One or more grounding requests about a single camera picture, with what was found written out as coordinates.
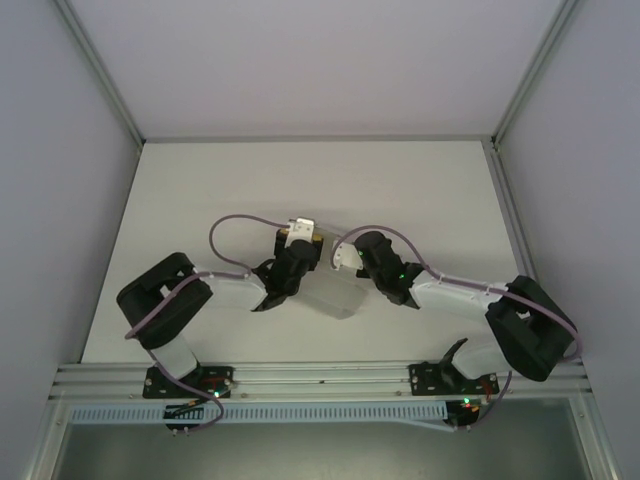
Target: glass panel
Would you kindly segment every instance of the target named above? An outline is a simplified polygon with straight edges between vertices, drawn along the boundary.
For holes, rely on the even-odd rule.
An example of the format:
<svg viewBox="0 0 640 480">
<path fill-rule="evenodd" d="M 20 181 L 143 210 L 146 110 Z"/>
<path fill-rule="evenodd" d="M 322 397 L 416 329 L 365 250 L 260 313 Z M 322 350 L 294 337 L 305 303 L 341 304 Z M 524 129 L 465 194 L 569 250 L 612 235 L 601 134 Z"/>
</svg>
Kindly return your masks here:
<svg viewBox="0 0 640 480">
<path fill-rule="evenodd" d="M 57 479 L 590 478 L 565 401 L 506 401 L 471 433 L 378 424 L 70 426 Z"/>
</svg>

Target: white tabletop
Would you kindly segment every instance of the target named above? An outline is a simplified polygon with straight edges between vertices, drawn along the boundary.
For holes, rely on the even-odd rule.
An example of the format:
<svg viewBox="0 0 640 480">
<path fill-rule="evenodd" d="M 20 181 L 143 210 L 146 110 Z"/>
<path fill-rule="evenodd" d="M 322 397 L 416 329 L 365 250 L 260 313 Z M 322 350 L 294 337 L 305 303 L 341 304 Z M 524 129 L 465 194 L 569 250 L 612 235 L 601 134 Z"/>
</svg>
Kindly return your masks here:
<svg viewBox="0 0 640 480">
<path fill-rule="evenodd" d="M 445 273 L 483 281 L 517 275 L 480 142 L 147 144 L 83 362 L 149 361 L 137 341 L 124 340 L 129 325 L 116 295 L 174 251 L 200 268 L 232 269 L 207 240 L 211 224 L 230 213 L 282 223 L 305 216 L 337 232 L 387 225 Z M 272 255 L 274 236 L 240 220 L 221 226 L 216 240 L 225 255 L 257 265 Z M 401 241 L 394 248 L 413 261 Z M 368 361 L 438 358 L 488 329 L 397 307 L 372 290 L 346 320 L 289 299 L 262 313 L 204 308 L 184 334 L 205 362 Z"/>
</svg>

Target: white table surface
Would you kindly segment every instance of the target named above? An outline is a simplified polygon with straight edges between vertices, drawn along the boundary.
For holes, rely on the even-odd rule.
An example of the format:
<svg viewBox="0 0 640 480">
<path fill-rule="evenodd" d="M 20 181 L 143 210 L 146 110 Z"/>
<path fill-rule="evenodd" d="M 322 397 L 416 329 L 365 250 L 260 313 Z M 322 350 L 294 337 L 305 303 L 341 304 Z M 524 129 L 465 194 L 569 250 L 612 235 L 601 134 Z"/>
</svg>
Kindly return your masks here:
<svg viewBox="0 0 640 480">
<path fill-rule="evenodd" d="M 306 216 L 338 232 L 388 225 L 445 273 L 486 281 L 517 275 L 480 142 L 147 144 L 84 363 L 149 361 L 135 340 L 124 340 L 129 325 L 116 295 L 174 251 L 200 268 L 233 268 L 207 241 L 211 224 L 229 213 L 282 223 Z M 271 256 L 274 235 L 240 220 L 223 224 L 216 241 L 225 255 L 257 265 Z M 413 261 L 400 240 L 394 248 Z M 205 362 L 336 362 L 434 359 L 459 338 L 488 330 L 444 312 L 397 307 L 370 291 L 346 320 L 289 299 L 263 313 L 204 308 L 184 334 Z"/>
</svg>

